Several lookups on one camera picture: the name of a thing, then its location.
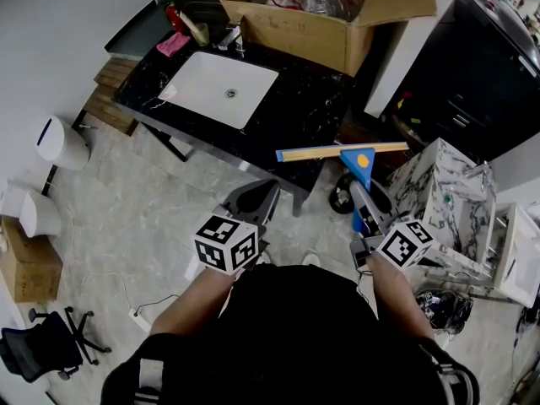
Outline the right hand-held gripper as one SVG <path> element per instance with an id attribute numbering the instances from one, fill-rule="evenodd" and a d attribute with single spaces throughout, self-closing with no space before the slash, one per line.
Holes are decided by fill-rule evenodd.
<path id="1" fill-rule="evenodd" d="M 432 246 L 434 238 L 408 211 L 399 213 L 389 202 L 388 212 L 379 209 L 358 180 L 350 183 L 354 213 L 364 226 L 350 242 L 354 265 L 361 268 L 366 258 L 378 253 L 394 267 L 404 270 L 418 263 Z"/>

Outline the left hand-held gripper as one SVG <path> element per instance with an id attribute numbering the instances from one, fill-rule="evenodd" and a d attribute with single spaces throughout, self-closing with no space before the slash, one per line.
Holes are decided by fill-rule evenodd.
<path id="1" fill-rule="evenodd" d="M 267 246 L 263 240 L 280 195 L 274 179 L 255 181 L 233 190 L 193 229 L 197 260 L 233 276 L 254 263 Z"/>

